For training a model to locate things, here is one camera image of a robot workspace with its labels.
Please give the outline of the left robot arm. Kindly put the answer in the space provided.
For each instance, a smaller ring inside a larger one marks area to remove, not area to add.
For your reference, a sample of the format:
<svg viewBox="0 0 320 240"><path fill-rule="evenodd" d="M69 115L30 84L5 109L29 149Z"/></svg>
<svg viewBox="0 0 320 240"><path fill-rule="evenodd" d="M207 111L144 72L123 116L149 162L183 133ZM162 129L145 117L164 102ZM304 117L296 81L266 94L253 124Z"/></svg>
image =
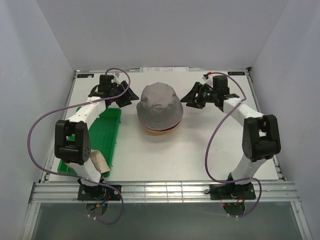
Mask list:
<svg viewBox="0 0 320 240"><path fill-rule="evenodd" d="M72 169L81 183L90 186L88 193L100 200L106 195L106 187L100 184L102 174L91 160L92 145L89 129L96 119L112 104L119 108L131 105L139 97L131 90L131 79L119 81L116 74L102 74L83 105L65 120L55 124L54 154Z"/></svg>

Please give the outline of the grey bucket hat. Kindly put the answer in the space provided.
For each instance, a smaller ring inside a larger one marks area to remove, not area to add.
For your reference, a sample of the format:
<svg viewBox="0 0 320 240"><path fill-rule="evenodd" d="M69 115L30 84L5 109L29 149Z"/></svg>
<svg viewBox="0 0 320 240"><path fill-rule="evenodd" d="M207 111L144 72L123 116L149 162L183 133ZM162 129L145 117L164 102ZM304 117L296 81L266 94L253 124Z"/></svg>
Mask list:
<svg viewBox="0 0 320 240"><path fill-rule="evenodd" d="M136 110L139 122L179 121L184 114L183 105L175 90L162 82L147 85L143 89Z"/></svg>

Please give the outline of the dark red bucket hat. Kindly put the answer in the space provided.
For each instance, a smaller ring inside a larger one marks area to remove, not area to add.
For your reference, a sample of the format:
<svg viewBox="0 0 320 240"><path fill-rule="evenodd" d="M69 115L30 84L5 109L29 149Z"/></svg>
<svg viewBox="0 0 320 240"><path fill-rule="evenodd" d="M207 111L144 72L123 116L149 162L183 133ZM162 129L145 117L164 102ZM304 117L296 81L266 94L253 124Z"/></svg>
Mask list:
<svg viewBox="0 0 320 240"><path fill-rule="evenodd" d="M141 125L146 129L155 132L165 132L179 125L181 120L163 120L163 121L140 121Z"/></svg>

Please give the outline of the yellow bucket hat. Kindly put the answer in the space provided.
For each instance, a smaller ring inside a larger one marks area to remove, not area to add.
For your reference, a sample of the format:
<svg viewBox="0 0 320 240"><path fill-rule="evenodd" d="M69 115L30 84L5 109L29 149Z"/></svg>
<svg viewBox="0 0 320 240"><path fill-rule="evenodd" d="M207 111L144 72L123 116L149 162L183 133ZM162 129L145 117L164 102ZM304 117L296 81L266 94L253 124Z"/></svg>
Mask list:
<svg viewBox="0 0 320 240"><path fill-rule="evenodd" d="M154 135L163 135L166 133L169 133L172 131L172 129L165 129L165 130L153 130L153 129L149 129L149 128L145 128L145 130L150 133L150 134L154 134Z"/></svg>

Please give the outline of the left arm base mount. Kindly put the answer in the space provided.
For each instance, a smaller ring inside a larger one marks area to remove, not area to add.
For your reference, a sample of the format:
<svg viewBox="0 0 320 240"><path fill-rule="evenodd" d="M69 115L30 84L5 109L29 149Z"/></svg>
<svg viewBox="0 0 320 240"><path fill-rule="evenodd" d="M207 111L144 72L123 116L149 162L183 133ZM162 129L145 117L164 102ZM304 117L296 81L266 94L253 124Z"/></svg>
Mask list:
<svg viewBox="0 0 320 240"><path fill-rule="evenodd" d="M103 201L107 198L108 201L120 201L119 193L113 188L100 185L86 186L80 185L78 189L78 201Z"/></svg>

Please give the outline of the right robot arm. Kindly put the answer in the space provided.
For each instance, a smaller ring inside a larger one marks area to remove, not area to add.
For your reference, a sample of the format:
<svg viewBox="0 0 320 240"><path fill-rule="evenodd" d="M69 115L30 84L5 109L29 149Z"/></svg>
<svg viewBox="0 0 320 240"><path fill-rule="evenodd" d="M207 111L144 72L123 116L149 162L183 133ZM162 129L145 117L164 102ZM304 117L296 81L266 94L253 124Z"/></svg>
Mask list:
<svg viewBox="0 0 320 240"><path fill-rule="evenodd" d="M228 81L233 80L231 76L222 72L204 74L204 78L209 76L212 76L212 84L196 82L180 101L195 109L203 109L207 103L214 104L225 113L224 121L228 117L236 120L243 128L243 155L227 180L215 180L208 193L213 200L242 196L255 199L252 182L256 172L281 151L278 120L273 114L262 114L245 104L245 95L239 97L231 93L228 85Z"/></svg>

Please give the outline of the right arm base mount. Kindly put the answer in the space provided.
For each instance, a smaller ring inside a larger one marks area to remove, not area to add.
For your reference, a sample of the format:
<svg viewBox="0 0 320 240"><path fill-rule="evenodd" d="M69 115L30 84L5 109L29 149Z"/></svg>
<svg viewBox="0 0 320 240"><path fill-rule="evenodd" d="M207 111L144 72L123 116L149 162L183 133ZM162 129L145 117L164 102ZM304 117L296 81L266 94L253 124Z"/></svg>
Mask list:
<svg viewBox="0 0 320 240"><path fill-rule="evenodd" d="M211 200L255 200L256 194L252 183L247 184L210 184L209 189L204 191L210 195Z"/></svg>

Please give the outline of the beige bucket hat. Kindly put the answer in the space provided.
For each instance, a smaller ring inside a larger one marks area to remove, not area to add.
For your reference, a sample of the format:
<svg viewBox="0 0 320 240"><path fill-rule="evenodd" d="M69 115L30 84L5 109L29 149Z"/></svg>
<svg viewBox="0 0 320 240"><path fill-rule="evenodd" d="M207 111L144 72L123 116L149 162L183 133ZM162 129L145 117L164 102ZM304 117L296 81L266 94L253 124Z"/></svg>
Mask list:
<svg viewBox="0 0 320 240"><path fill-rule="evenodd" d="M95 169L100 173L108 173L111 169L108 166L105 157L99 150L92 150L90 153L90 159L95 167Z"/></svg>

